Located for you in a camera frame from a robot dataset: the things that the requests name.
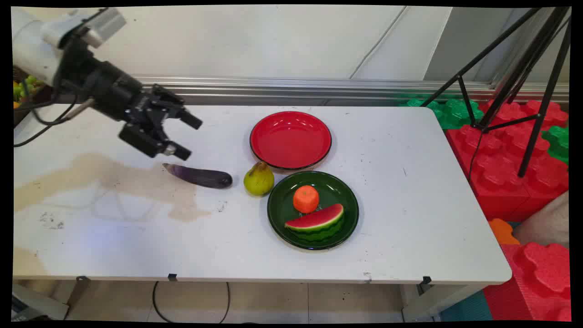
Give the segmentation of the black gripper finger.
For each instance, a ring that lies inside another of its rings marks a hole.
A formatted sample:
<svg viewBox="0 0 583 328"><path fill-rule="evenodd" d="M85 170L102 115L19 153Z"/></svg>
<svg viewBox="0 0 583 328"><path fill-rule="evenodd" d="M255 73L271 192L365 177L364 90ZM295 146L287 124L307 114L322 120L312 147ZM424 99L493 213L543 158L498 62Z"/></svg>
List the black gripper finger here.
<svg viewBox="0 0 583 328"><path fill-rule="evenodd" d="M183 98L159 84L153 85L144 96L147 99L144 110L146 131L162 131L167 119L180 120L194 129L199 129L203 124L202 120L188 111Z"/></svg>
<svg viewBox="0 0 583 328"><path fill-rule="evenodd" d="M171 141L164 131L163 122L164 120L127 121L118 136L148 157L166 155L187 160L192 151Z"/></svg>

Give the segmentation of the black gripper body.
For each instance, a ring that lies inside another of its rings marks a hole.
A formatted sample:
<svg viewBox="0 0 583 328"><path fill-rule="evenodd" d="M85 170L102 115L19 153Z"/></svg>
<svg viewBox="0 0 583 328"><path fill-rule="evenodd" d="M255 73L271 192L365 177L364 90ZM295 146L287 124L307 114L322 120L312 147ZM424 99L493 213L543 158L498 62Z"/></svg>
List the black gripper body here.
<svg viewBox="0 0 583 328"><path fill-rule="evenodd" d="M146 111L151 95L143 85L115 65L94 58L83 40L69 40L60 62L60 86L75 92L82 105L71 110L62 122L69 121L91 107L115 121L135 125L157 125Z"/></svg>

